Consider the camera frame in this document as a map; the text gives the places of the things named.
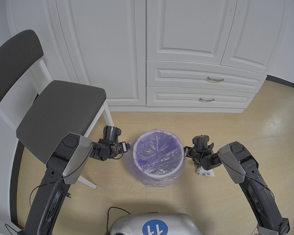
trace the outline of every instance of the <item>metal handle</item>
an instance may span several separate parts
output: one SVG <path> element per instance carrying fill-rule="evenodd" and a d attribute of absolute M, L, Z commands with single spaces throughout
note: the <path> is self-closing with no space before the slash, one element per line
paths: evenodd
<path fill-rule="evenodd" d="M 212 98 L 212 100 L 204 100 L 204 99 L 200 98 L 199 100 L 210 102 L 210 101 L 214 101 L 214 98 Z"/>
<path fill-rule="evenodd" d="M 216 82 L 222 82 L 224 81 L 224 79 L 215 79 L 215 78 L 210 78 L 210 77 L 207 77 L 208 80 L 211 80 L 211 81 L 216 81 Z"/>

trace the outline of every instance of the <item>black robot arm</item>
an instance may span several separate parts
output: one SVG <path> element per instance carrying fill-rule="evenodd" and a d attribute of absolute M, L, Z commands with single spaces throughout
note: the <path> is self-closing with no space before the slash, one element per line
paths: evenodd
<path fill-rule="evenodd" d="M 78 180 L 88 158 L 117 159 L 130 149 L 129 144 L 118 143 L 120 134 L 119 128 L 105 126 L 98 142 L 74 133 L 63 137 L 46 163 L 25 227 L 18 234 L 51 235 L 63 201 L 70 197 L 69 187 Z"/>
<path fill-rule="evenodd" d="M 257 219 L 259 235 L 285 235 L 290 230 L 289 220 L 282 218 L 274 197 L 258 170 L 258 162 L 239 142 L 233 142 L 213 153 L 209 136 L 193 138 L 194 147 L 185 147 L 185 155 L 194 164 L 211 170 L 224 165 L 231 179 L 239 184 Z"/>

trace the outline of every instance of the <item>drawer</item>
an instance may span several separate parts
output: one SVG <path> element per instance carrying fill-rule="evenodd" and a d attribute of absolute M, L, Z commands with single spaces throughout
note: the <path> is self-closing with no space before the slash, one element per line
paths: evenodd
<path fill-rule="evenodd" d="M 147 106 L 247 108 L 254 93 L 184 87 L 147 87 Z"/>
<path fill-rule="evenodd" d="M 147 86 L 194 87 L 257 93 L 265 79 L 264 74 L 223 65 L 147 61 Z"/>

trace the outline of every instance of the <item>light wood floor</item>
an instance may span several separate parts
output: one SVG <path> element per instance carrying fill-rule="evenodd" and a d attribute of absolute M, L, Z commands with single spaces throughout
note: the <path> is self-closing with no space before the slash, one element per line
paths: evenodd
<path fill-rule="evenodd" d="M 259 170 L 283 217 L 294 227 L 294 89 L 265 81 L 252 103 L 242 114 L 229 113 L 111 113 L 121 128 L 120 141 L 132 141 L 157 128 L 179 137 L 183 146 L 192 146 L 196 135 L 209 135 L 214 150 L 239 141 L 259 162 Z M 101 118 L 90 138 L 102 137 Z M 97 185 L 93 190 L 77 182 L 69 192 L 54 227 L 54 235 L 80 235 L 106 232 L 106 213 L 110 206 L 133 214 L 180 212 L 191 215 L 209 234 L 250 235 L 256 219 L 239 185 L 233 183 L 223 166 L 215 177 L 199 176 L 192 160 L 180 179 L 165 188 L 146 188 L 128 172 L 124 161 L 89 159 L 82 176 Z M 29 212 L 29 195 L 45 173 L 45 166 L 27 149 L 21 162 L 17 210 L 24 226 Z M 113 210 L 110 225 L 124 212 Z"/>

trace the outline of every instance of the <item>trash bag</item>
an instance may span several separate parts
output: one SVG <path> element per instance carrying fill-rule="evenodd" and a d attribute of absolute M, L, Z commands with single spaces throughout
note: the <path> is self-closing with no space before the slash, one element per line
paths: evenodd
<path fill-rule="evenodd" d="M 130 173 L 148 187 L 165 187 L 174 183 L 185 167 L 184 149 L 173 133 L 151 130 L 131 143 L 124 155 Z"/>

